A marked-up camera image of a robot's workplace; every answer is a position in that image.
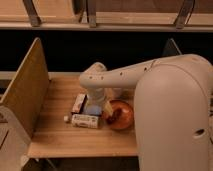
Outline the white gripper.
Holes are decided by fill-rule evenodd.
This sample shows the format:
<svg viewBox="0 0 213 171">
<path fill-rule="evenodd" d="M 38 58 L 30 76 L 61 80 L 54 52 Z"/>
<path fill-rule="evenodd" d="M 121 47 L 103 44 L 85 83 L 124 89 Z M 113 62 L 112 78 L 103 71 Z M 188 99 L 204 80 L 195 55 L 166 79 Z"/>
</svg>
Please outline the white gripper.
<svg viewBox="0 0 213 171">
<path fill-rule="evenodd" d="M 87 90 L 88 99 L 85 102 L 84 106 L 84 113 L 90 114 L 91 113 L 91 105 L 98 105 L 103 107 L 103 111 L 108 114 L 113 114 L 113 108 L 109 101 L 106 101 L 106 93 L 104 88 L 95 88 L 95 89 L 88 89 Z"/>
</svg>

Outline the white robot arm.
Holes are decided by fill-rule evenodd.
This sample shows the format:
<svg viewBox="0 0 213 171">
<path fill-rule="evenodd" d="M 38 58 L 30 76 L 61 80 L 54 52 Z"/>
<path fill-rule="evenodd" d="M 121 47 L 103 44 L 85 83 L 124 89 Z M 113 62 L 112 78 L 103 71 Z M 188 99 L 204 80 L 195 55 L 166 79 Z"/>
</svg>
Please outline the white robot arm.
<svg viewBox="0 0 213 171">
<path fill-rule="evenodd" d="M 99 62 L 79 77 L 89 99 L 105 88 L 133 88 L 140 171 L 209 171 L 213 65 L 195 54 L 108 71 Z"/>
</svg>

